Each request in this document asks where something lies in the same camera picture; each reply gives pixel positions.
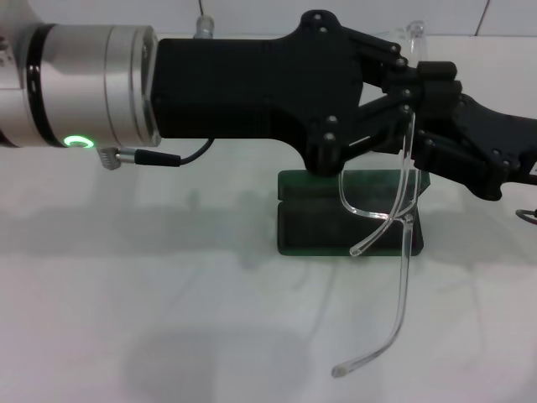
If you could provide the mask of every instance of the silver connector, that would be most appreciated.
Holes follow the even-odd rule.
[[[212,39],[215,32],[215,21],[208,15],[202,15],[196,22],[194,39]]]
[[[120,163],[134,164],[134,155],[135,154],[136,154],[136,149],[120,149],[116,153],[116,159]]]
[[[97,149],[97,153],[99,154],[99,158],[101,159],[102,166],[107,170],[118,170],[121,166],[121,161],[116,156],[118,152],[118,149],[114,147]]]

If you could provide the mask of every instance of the white surface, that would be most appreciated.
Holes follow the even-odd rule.
[[[534,0],[492,0],[480,35],[536,36],[537,3]]]
[[[533,118],[536,50],[531,39],[430,39],[430,58],[454,60],[467,93]],[[163,146],[188,154],[200,144]],[[79,149],[2,149],[0,160],[2,401],[537,395],[537,228],[514,216],[537,207],[537,188],[508,185],[492,203],[433,177],[401,336],[333,380],[333,364],[388,334],[399,262],[277,254],[276,173],[301,167],[289,147],[222,140],[180,170],[107,172]]]
[[[158,32],[195,31],[197,0],[29,0],[45,21],[149,24]],[[424,18],[432,34],[474,34],[486,0],[203,0],[220,34],[288,34],[303,12],[328,9],[349,28],[380,32]]]

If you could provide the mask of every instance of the white table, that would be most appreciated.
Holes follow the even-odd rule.
[[[537,118],[537,39],[433,37],[466,93]],[[164,142],[187,155],[197,141]],[[406,323],[399,261],[299,259],[274,243],[271,141],[192,166],[107,172],[86,150],[0,150],[0,385],[18,403],[530,402],[537,396],[537,188],[478,200],[433,176]]]

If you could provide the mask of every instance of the black cable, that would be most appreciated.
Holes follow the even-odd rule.
[[[207,142],[203,147],[198,149],[193,155],[190,157],[186,157],[181,161],[181,165],[187,165],[190,162],[196,161],[198,158],[200,158],[204,153],[207,152],[207,150],[212,146],[212,144],[215,142],[215,139],[208,139]]]
[[[522,218],[524,221],[529,222],[530,224],[537,225],[537,210],[535,210],[534,212],[530,210],[517,210],[515,214],[517,215],[517,217]]]
[[[485,21],[485,16],[487,15],[488,8],[490,7],[490,1],[491,0],[487,0],[487,4],[485,4],[485,9],[483,10],[483,14],[481,15],[479,24],[477,25],[476,33],[473,36],[479,36],[479,31],[481,31],[481,26],[483,25],[483,21]]]
[[[137,149],[134,151],[134,164],[148,166],[174,166],[190,164],[200,158],[215,142],[215,139],[208,139],[203,147],[198,149],[190,157],[182,159],[178,155],[157,153],[148,149]]]

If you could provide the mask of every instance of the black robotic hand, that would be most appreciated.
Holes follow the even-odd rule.
[[[275,40],[160,41],[152,103],[164,138],[277,139],[335,175],[368,151],[398,153],[415,113],[415,166],[487,200],[537,185],[537,121],[461,94],[450,62],[407,66],[400,46],[310,11]],[[363,83],[386,94],[359,107]]]

